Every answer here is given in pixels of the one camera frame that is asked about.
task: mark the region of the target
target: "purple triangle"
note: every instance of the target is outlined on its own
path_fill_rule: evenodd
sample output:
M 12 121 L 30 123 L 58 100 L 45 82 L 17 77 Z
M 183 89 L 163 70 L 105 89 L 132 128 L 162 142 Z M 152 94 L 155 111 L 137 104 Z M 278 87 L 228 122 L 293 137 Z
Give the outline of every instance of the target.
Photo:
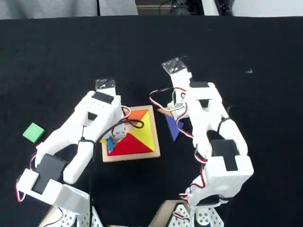
M 180 133 L 180 131 L 176 127 L 175 119 L 173 117 L 168 116 L 167 114 L 165 114 L 165 118 L 166 118 L 167 124 L 169 125 L 169 130 L 170 130 L 172 139 L 175 141 L 177 136 Z M 184 125 L 183 122 L 178 122 L 178 127 L 179 128 L 182 129 L 183 125 Z

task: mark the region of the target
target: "green cube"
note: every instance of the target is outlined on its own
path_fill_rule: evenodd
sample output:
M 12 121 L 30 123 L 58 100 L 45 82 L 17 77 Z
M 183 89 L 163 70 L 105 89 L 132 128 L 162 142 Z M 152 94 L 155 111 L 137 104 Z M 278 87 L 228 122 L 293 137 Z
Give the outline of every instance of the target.
M 25 130 L 22 135 L 29 141 L 36 143 L 41 138 L 44 132 L 45 130 L 43 128 L 36 125 L 35 123 L 31 123 L 31 125 Z

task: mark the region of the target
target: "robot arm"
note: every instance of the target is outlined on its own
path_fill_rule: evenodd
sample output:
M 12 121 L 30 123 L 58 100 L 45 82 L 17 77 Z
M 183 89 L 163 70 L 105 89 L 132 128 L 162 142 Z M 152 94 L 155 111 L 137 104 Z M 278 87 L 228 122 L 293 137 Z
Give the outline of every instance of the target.
M 37 146 L 34 171 L 25 169 L 17 183 L 17 189 L 50 205 L 77 214 L 89 209 L 89 195 L 76 188 L 58 182 L 75 183 L 93 157 L 94 143 L 112 125 L 121 120 L 121 97 L 115 88 L 89 91 L 75 107 L 73 114 L 44 142 Z M 121 124 L 114 130 L 125 135 Z M 77 144 L 75 157 L 68 164 L 54 156 L 70 144 Z
M 170 75 L 173 87 L 186 90 L 185 97 L 176 90 L 176 97 L 168 108 L 184 105 L 184 108 L 172 112 L 173 117 L 176 120 L 187 111 L 185 117 L 190 118 L 193 126 L 195 156 L 197 160 L 203 160 L 200 175 L 186 190 L 187 201 L 193 209 L 209 205 L 205 199 L 210 196 L 216 197 L 211 203 L 214 206 L 226 203 L 253 174 L 247 144 L 236 123 L 229 118 L 213 83 L 194 82 L 179 58 L 162 66 Z M 218 132 L 224 139 L 209 141 L 209 130 Z
M 70 144 L 78 144 L 76 156 L 63 172 L 66 183 L 75 183 L 92 158 L 94 149 L 92 142 L 80 141 L 81 137 L 96 142 L 107 128 L 121 119 L 121 114 L 120 97 L 88 92 L 67 121 L 37 146 L 36 167 L 45 154 L 54 155 Z

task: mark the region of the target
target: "black table surface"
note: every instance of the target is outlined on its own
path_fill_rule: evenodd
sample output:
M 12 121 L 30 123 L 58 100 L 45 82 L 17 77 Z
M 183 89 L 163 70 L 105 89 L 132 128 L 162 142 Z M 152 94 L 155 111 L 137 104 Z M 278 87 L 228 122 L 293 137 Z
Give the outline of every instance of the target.
M 35 122 L 45 137 L 94 89 L 116 78 L 122 104 L 150 105 L 170 87 L 161 63 L 187 55 L 193 78 L 216 84 L 249 147 L 254 175 L 234 198 L 229 226 L 299 226 L 302 202 L 303 18 L 84 17 L 0 21 L 0 222 L 37 226 L 49 205 L 15 199 L 15 179 L 34 145 L 22 137 Z M 170 94 L 156 96 L 166 104 Z M 94 166 L 94 205 L 104 224 L 146 226 L 198 175 L 190 139 L 173 143 L 155 113 L 160 158 Z M 76 186 L 88 189 L 88 174 Z

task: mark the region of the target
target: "yellow triangle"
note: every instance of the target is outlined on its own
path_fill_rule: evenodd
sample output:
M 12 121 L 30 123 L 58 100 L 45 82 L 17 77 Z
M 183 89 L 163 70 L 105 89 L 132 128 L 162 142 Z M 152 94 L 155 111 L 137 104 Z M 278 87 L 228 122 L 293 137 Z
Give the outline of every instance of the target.
M 141 129 L 134 128 L 130 133 L 135 136 L 141 143 L 147 146 L 152 151 L 155 151 L 153 143 L 152 126 L 150 122 L 150 113 L 146 112 L 141 121 L 144 122 L 144 127 Z

